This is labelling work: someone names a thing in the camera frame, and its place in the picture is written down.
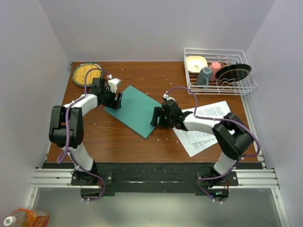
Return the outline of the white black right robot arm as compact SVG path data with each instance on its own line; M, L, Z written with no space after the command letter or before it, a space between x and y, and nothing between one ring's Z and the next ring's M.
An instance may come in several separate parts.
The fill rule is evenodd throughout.
M228 180L228 173L237 165L244 152L256 142L254 134L234 113L223 117L198 115L197 107L181 110L174 99L166 99L155 107L151 126L175 128L182 131L199 131L215 136L222 153L213 166L211 181L217 186Z

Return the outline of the teal file folder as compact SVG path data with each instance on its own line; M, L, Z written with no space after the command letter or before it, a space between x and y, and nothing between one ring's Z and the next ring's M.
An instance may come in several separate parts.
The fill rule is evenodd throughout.
M128 86L122 95L121 108L104 110L124 125L147 139L155 127L151 126L153 111L161 104L133 86Z

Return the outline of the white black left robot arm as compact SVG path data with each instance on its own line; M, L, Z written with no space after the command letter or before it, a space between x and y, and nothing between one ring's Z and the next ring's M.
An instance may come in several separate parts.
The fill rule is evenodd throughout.
M100 105L113 110L120 109L123 95L117 91L120 84L121 80L118 78L94 78L90 90L85 87L84 94L79 98L69 104L52 108L49 140L62 148L57 163L62 163L69 156L75 170L83 172L81 179L86 185L94 185L98 181L98 174L92 170L94 160L83 143L83 117Z

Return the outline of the printed paper sheet top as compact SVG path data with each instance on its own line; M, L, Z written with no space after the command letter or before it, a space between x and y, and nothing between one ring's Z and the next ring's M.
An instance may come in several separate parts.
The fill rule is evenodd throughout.
M226 101L221 101L209 105L199 106L196 115L201 117L223 118L230 113L230 108Z

